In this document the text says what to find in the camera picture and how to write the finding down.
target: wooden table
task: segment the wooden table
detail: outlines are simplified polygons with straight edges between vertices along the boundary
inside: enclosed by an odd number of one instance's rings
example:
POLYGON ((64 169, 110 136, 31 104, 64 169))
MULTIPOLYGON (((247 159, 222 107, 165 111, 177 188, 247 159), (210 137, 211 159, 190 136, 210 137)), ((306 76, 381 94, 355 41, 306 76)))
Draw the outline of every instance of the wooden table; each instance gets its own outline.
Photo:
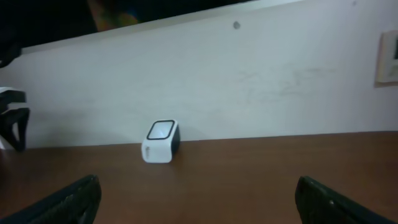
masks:
POLYGON ((398 132, 183 142, 170 164, 139 144, 1 151, 0 218, 97 174, 95 223, 300 223, 309 175, 398 221, 398 132))

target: small white box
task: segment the small white box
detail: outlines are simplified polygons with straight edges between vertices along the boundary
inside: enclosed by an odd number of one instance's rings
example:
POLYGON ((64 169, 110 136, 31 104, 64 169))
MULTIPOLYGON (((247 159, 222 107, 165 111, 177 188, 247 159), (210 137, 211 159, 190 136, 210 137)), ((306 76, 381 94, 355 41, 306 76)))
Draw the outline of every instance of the small white box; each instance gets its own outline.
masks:
POLYGON ((149 163, 167 163, 180 145, 180 130, 176 120, 156 121, 141 145, 142 158, 149 163))

